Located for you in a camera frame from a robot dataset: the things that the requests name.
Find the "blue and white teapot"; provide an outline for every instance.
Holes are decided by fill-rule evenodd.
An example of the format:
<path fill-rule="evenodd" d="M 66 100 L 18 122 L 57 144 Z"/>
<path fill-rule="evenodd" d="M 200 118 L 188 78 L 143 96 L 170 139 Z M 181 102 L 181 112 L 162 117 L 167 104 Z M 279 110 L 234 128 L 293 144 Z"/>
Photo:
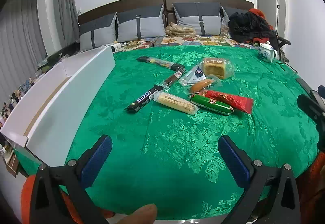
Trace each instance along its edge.
<path fill-rule="evenodd" d="M 272 63 L 274 58 L 277 58 L 277 51 L 267 41 L 266 44 L 260 44 L 258 48 L 258 57 L 265 62 Z"/>

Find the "floral pattern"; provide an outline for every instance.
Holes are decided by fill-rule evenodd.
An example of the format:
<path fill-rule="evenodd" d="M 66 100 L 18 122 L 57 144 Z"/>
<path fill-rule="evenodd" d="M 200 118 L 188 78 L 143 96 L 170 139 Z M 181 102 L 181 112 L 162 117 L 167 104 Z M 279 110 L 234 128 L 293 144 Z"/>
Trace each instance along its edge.
<path fill-rule="evenodd" d="M 204 41 L 196 38 L 182 43 Z M 66 159 L 78 159 L 102 134 L 111 136 L 112 152 L 93 186 L 87 188 L 94 203 L 124 214 L 155 203 L 158 218 L 164 220 L 228 213 L 242 190 L 219 154 L 217 142 L 224 134 L 251 159 L 268 166 L 289 163 L 296 177 L 304 172 L 317 155 L 319 138 L 314 121 L 296 103 L 304 90 L 289 67 L 284 65 L 283 71 L 278 64 L 258 59 L 257 54 L 255 49 L 204 45 L 116 53 L 116 66 L 86 112 Z M 223 116 L 202 108 L 188 115 L 155 101 L 135 114 L 128 113 L 125 108 L 130 103 L 173 73 L 138 62 L 142 55 L 183 64 L 186 70 L 203 57 L 230 59 L 235 75 L 222 80 L 218 90 L 253 98 L 252 114 L 235 110 Z M 169 93 L 187 99 L 178 82 Z"/>
<path fill-rule="evenodd" d="M 121 49 L 119 49 L 119 51 L 125 52 L 125 51 L 137 50 L 137 49 L 151 48 L 152 43 L 149 41 L 153 42 L 155 47 L 176 46 L 176 45 L 214 45 L 214 46 L 229 46 L 229 47 L 256 49 L 255 47 L 249 44 L 238 43 L 235 40 L 223 38 L 218 35 L 211 35 L 211 36 L 196 35 L 195 37 L 167 36 L 167 37 L 145 38 L 145 39 L 129 42 L 128 45 L 123 46 Z"/>

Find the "curtain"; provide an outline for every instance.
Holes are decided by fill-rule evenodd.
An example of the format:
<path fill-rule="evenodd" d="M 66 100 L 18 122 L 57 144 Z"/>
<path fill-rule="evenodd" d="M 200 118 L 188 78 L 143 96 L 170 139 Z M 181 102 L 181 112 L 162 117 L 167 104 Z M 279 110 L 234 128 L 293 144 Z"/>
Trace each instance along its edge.
<path fill-rule="evenodd" d="M 53 0 L 56 28 L 62 47 L 79 40 L 79 25 L 74 0 Z"/>
<path fill-rule="evenodd" d="M 45 56 L 37 0 L 7 2 L 0 12 L 0 106 Z"/>

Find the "gray pillow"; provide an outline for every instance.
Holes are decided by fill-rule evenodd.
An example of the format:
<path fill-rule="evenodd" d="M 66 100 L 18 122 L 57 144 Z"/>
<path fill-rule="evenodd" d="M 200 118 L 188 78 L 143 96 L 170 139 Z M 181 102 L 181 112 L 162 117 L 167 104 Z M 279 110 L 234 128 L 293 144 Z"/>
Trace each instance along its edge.
<path fill-rule="evenodd" d="M 166 36 L 163 5 L 146 6 L 117 14 L 119 42 Z"/>
<path fill-rule="evenodd" d="M 190 26 L 197 35 L 219 35 L 221 27 L 220 3 L 173 3 L 177 24 Z"/>
<path fill-rule="evenodd" d="M 86 22 L 79 27 L 80 50 L 89 50 L 115 41 L 116 13 Z"/>
<path fill-rule="evenodd" d="M 236 9 L 236 8 L 230 8 L 230 7 L 224 7 L 224 6 L 222 6 L 222 8 L 225 10 L 226 15 L 228 15 L 228 17 L 230 17 L 234 13 L 239 13 L 239 14 L 244 13 L 245 14 L 246 12 L 248 12 L 246 10 L 241 10 L 241 9 Z"/>

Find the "headboard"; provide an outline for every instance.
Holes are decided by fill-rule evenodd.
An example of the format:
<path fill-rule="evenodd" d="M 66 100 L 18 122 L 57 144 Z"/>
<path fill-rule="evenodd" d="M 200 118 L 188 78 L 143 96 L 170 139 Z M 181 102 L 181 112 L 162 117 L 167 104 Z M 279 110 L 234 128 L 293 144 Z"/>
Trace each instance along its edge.
<path fill-rule="evenodd" d="M 120 13 L 144 6 L 160 5 L 164 4 L 164 0 L 120 0 L 115 1 L 93 10 L 90 10 L 84 14 L 78 16 L 79 24 L 84 24 L 86 22 L 92 21 L 94 19 L 100 18 L 104 15 L 111 13 Z"/>
<path fill-rule="evenodd" d="M 219 2 L 220 5 L 241 10 L 249 10 L 254 8 L 254 3 L 245 0 L 165 0 L 165 14 L 167 25 L 171 22 L 177 23 L 173 2 Z"/>
<path fill-rule="evenodd" d="M 144 6 L 165 4 L 162 19 L 166 26 L 170 22 L 177 23 L 173 9 L 173 2 L 219 2 L 223 6 L 242 10 L 249 10 L 251 8 L 254 8 L 254 4 L 252 2 L 245 0 L 120 0 L 100 6 L 79 15 L 78 22 L 79 24 L 84 24 L 86 22 L 114 12 L 120 13 Z"/>

